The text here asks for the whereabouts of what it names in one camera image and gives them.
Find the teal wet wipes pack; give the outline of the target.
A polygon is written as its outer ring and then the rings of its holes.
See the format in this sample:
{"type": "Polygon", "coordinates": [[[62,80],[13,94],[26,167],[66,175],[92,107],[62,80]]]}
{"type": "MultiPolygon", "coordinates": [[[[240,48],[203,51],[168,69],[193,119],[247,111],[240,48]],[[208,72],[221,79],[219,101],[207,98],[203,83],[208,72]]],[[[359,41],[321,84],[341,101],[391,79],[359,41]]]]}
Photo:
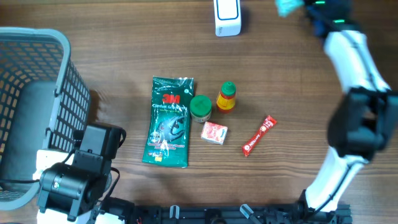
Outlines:
{"type": "Polygon", "coordinates": [[[287,17],[290,13],[304,5],[304,0],[275,0],[278,15],[287,17]]]}

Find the red Nescafe stick sachet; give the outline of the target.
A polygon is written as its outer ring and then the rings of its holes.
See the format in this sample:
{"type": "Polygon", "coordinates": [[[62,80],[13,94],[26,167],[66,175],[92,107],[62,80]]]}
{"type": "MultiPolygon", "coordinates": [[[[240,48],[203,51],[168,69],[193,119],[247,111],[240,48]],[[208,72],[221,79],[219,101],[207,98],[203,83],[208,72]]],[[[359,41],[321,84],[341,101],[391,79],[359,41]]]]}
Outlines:
{"type": "Polygon", "coordinates": [[[256,131],[254,136],[242,146],[242,151],[245,157],[248,157],[250,153],[252,153],[253,149],[257,145],[257,143],[261,140],[261,138],[275,125],[277,124],[277,120],[272,116],[267,116],[265,120],[262,122],[259,129],[256,131]]]}

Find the yellow bottle green cap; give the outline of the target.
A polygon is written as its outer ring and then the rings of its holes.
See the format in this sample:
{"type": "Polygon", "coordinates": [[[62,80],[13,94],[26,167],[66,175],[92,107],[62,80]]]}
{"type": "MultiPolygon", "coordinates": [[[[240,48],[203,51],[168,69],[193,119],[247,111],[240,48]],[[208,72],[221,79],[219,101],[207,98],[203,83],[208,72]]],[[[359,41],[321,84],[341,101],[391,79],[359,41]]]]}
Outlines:
{"type": "Polygon", "coordinates": [[[217,109],[221,113],[229,113],[236,106],[236,85],[233,82],[224,82],[216,99],[217,109]]]}

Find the green lid small jar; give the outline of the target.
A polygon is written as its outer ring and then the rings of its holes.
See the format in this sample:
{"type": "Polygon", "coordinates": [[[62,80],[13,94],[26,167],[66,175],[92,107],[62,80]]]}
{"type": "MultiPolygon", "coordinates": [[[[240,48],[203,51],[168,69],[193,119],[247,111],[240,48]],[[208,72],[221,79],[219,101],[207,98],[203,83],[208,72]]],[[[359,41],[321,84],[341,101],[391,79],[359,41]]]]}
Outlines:
{"type": "Polygon", "coordinates": [[[204,123],[209,120],[212,111],[211,100],[205,95],[197,95],[190,102],[192,120],[204,123]]]}

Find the red white small box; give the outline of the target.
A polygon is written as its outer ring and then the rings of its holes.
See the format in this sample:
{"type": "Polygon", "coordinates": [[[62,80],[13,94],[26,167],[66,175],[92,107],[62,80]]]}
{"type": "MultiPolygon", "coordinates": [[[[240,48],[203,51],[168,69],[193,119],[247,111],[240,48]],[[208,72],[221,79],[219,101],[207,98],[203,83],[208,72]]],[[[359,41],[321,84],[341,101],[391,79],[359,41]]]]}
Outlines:
{"type": "Polygon", "coordinates": [[[201,138],[208,142],[223,145],[227,132],[227,126],[206,121],[203,125],[201,138]]]}

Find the green 3M gloves packet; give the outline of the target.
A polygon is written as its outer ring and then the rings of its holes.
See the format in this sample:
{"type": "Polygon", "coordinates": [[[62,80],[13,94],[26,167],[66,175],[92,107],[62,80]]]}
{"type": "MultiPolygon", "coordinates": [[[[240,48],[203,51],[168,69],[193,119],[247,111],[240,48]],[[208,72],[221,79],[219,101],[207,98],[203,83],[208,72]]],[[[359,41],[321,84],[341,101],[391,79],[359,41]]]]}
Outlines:
{"type": "Polygon", "coordinates": [[[142,162],[187,167],[193,78],[152,79],[150,126],[142,162]]]}

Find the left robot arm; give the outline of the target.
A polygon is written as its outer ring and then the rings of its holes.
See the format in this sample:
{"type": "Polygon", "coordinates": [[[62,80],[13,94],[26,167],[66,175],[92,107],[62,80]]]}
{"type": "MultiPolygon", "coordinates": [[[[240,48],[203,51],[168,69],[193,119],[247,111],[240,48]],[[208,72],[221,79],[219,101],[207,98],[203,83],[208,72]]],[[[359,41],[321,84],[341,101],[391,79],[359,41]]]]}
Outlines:
{"type": "Polygon", "coordinates": [[[88,125],[73,133],[66,158],[45,169],[37,199],[38,223],[89,223],[106,191],[112,160],[126,131],[109,124],[88,125]]]}

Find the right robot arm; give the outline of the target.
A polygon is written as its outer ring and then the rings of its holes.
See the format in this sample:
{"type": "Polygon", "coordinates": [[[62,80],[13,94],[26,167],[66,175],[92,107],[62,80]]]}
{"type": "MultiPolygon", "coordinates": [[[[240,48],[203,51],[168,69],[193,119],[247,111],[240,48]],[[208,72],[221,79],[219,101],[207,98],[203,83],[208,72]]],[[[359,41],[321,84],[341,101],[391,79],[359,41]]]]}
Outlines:
{"type": "Polygon", "coordinates": [[[327,129],[328,152],[304,191],[305,217],[334,212],[355,175],[386,148],[397,126],[397,92],[380,75],[350,1],[305,1],[315,35],[331,60],[343,98],[327,129]]]}

